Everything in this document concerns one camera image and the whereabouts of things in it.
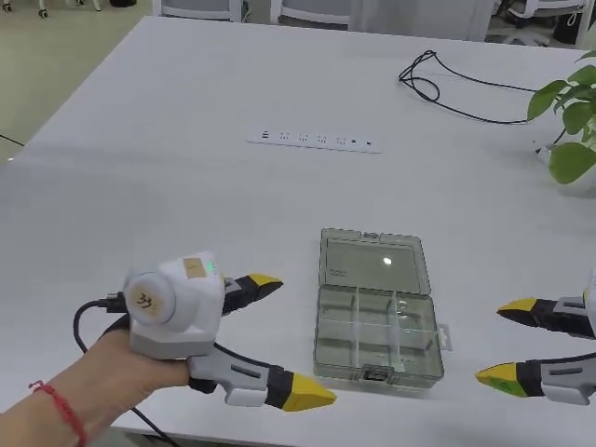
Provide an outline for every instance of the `gray transparent box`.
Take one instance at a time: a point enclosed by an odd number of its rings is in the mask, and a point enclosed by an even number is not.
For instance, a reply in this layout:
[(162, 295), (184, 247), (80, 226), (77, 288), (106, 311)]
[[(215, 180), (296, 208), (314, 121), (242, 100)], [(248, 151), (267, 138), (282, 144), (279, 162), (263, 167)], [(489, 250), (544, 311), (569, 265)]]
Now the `gray transparent box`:
[(418, 237), (324, 229), (315, 374), (430, 388), (443, 376)]

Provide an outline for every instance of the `power strip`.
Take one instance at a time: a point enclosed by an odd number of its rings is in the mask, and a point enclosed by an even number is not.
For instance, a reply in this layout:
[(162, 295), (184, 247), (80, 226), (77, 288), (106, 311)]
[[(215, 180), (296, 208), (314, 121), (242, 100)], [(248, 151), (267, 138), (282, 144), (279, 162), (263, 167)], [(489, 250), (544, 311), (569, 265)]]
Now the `power strip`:
[(279, 146), (309, 147), (330, 151), (382, 154), (371, 140), (330, 135), (320, 132), (294, 132), (291, 130), (259, 129), (251, 134), (247, 142), (276, 144)]

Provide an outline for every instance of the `white table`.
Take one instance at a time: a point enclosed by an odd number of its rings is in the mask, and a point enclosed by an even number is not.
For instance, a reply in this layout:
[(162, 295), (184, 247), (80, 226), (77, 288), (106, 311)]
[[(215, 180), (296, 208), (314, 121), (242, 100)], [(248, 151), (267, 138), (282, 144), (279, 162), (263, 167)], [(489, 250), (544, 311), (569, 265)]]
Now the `white table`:
[[(519, 297), (582, 290), (596, 207), (561, 196), (532, 154), (559, 132), (553, 117), (483, 125), (398, 87), (397, 73), (427, 48), (469, 75), (529, 87), (569, 74), (577, 59), (562, 49), (142, 20), (0, 169), (0, 411), (78, 358), (79, 305), (118, 290), (132, 265), (206, 248), (228, 275), (265, 272), (286, 283), (224, 318), (219, 342), (311, 373), (319, 232), (341, 227), (422, 238), (438, 318), (454, 343), (440, 383), (422, 399), (338, 391), (332, 407), (289, 414), (181, 388), (142, 410), (171, 434), (205, 440), (592, 447), (593, 406), (516, 400), (473, 374), (596, 349), (494, 313)], [(523, 94), (433, 78), (453, 105), (524, 116)], [(259, 125), (353, 131), (385, 152), (245, 143)], [(85, 316), (85, 338), (112, 319)], [(147, 431), (133, 414), (115, 426)]]

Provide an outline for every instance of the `black cable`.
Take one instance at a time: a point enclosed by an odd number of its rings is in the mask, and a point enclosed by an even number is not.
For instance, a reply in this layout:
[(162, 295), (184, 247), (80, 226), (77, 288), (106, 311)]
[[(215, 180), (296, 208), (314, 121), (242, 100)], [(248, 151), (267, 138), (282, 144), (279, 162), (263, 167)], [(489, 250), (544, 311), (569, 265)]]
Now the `black cable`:
[[(108, 311), (111, 307), (115, 306), (119, 306), (120, 303), (117, 301), (118, 298), (116, 299), (104, 299), (104, 300), (98, 300), (98, 301), (90, 301), (88, 303), (85, 303), (84, 305), (81, 305), (78, 310), (74, 313), (74, 318), (73, 318), (73, 336), (74, 336), (74, 340), (76, 341), (76, 344), (78, 345), (78, 347), (81, 348), (81, 351), (83, 351), (83, 353), (86, 353), (87, 350), (87, 346), (85, 345), (85, 342), (83, 342), (83, 339), (81, 338), (81, 333), (80, 333), (80, 322), (81, 322), (81, 317), (83, 316), (83, 314), (85, 313), (85, 311), (89, 310), (92, 307), (101, 307), (101, 308), (107, 308)], [(167, 435), (166, 433), (164, 433), (158, 426), (156, 426), (151, 419), (149, 419), (147, 416), (145, 416), (140, 410), (138, 410), (137, 408), (133, 407), (130, 409), (133, 413), (135, 413), (137, 416), (139, 416), (139, 418), (141, 418), (141, 420), (147, 425), (149, 426), (152, 430), (154, 430), (154, 432), (159, 435), (159, 437), (166, 443), (168, 443), (169, 445), (171, 445), (172, 447), (181, 447), (180, 444), (178, 442), (176, 442), (175, 440), (173, 440), (169, 435)]]
[[(527, 119), (515, 119), (515, 120), (511, 120), (511, 121), (500, 121), (500, 120), (496, 120), (496, 119), (489, 119), (489, 118), (485, 118), (483, 116), (469, 114), (468, 112), (464, 112), (462, 110), (455, 109), (453, 107), (450, 107), (449, 105), (445, 105), (445, 104), (439, 102), (439, 98), (440, 98), (440, 89), (439, 89), (439, 86), (437, 84), (435, 84), (433, 81), (431, 81), (430, 79), (428, 79), (428, 78), (414, 75), (414, 72), (413, 72), (421, 63), (423, 63), (425, 61), (428, 61), (430, 59), (434, 59), (435, 61), (437, 61), (439, 63), (439, 65), (441, 67), (443, 67), (445, 70), (447, 70), (449, 73), (451, 73), (453, 75), (456, 75), (458, 77), (462, 77), (464, 79), (467, 79), (468, 81), (476, 82), (478, 84), (483, 84), (485, 86), (491, 86), (491, 87), (510, 88), (510, 89), (513, 89), (513, 90), (527, 91), (527, 92), (530, 92), (530, 93), (536, 93), (537, 92), (537, 90), (533, 90), (531, 88), (524, 88), (524, 87), (518, 87), (518, 86), (510, 86), (508, 84), (498, 84), (496, 82), (483, 81), (481, 79), (476, 79), (474, 77), (466, 76), (465, 74), (458, 73), (455, 70), (452, 70), (451, 68), (449, 68), (447, 65), (445, 65), (439, 59), (439, 56), (437, 56), (437, 53), (435, 51), (432, 51), (432, 50), (429, 49), (429, 50), (425, 51), (424, 53), (422, 53), (420, 56), (418, 56), (414, 60), (414, 62), (412, 62), (412, 64), (410, 66), (408, 66), (403, 72), (400, 73), (400, 77), (399, 77), (399, 81), (401, 83), (403, 83), (408, 88), (410, 88), (411, 90), (413, 90), (423, 100), (428, 101), (428, 102), (433, 102), (434, 104), (438, 105), (439, 107), (442, 107), (443, 109), (449, 110), (450, 112), (454, 112), (456, 114), (463, 115), (463, 116), (466, 116), (468, 118), (476, 119), (476, 120), (481, 121), (483, 123), (513, 125), (513, 124), (525, 124), (525, 123), (528, 122)], [(416, 81), (424, 82), (424, 83), (430, 85), (431, 87), (433, 87), (434, 90), (435, 90), (435, 92), (436, 92), (436, 97), (435, 98), (431, 98), (430, 96), (426, 95), (426, 93), (424, 91), (422, 91), (416, 85)]]
[(17, 144), (20, 147), (25, 147), (25, 145), (22, 142), (18, 142), (16, 140), (13, 140), (12, 138), (7, 137), (6, 135), (2, 135), (1, 133), (0, 133), (0, 138), (2, 138), (3, 140), (6, 140), (8, 142), (12, 142), (14, 144)]
[(553, 144), (556, 144), (556, 143), (558, 143), (558, 142), (561, 140), (561, 138), (562, 138), (562, 136), (563, 136), (564, 134), (565, 134), (565, 129), (563, 129), (563, 130), (562, 130), (562, 132), (559, 134), (559, 136), (557, 137), (557, 139), (556, 139), (554, 142), (552, 142), (552, 143), (553, 143)]

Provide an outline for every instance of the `white chair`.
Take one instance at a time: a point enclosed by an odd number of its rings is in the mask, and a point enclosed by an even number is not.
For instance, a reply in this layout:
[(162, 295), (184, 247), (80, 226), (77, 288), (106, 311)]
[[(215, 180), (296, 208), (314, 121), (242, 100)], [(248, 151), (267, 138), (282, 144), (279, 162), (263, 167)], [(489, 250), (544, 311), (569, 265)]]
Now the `white chair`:
[(280, 17), (316, 23), (347, 25), (350, 22), (350, 0), (271, 0), (271, 22)]
[[(511, 5), (508, 12), (521, 20), (532, 17), (557, 17), (581, 12), (582, 18), (577, 33), (576, 47), (582, 48), (593, 8), (594, 0), (518, 0)], [(550, 43), (548, 37), (525, 28), (496, 28), (489, 30), (487, 35), (504, 36), (505, 40), (502, 42), (504, 44), (519, 41), (524, 45), (537, 47), (547, 46)]]
[[(46, 0), (37, 0), (38, 8), (37, 8), (37, 15), (42, 19), (47, 19), (48, 13), (46, 9)], [(85, 0), (74, 0), (74, 4), (77, 7), (81, 7), (85, 4)], [(96, 11), (102, 10), (102, 3), (101, 0), (93, 0), (93, 6), (95, 7)], [(12, 0), (2, 0), (2, 9), (5, 12), (12, 11)]]
[(243, 4), (243, 0), (153, 0), (153, 15), (242, 21)]

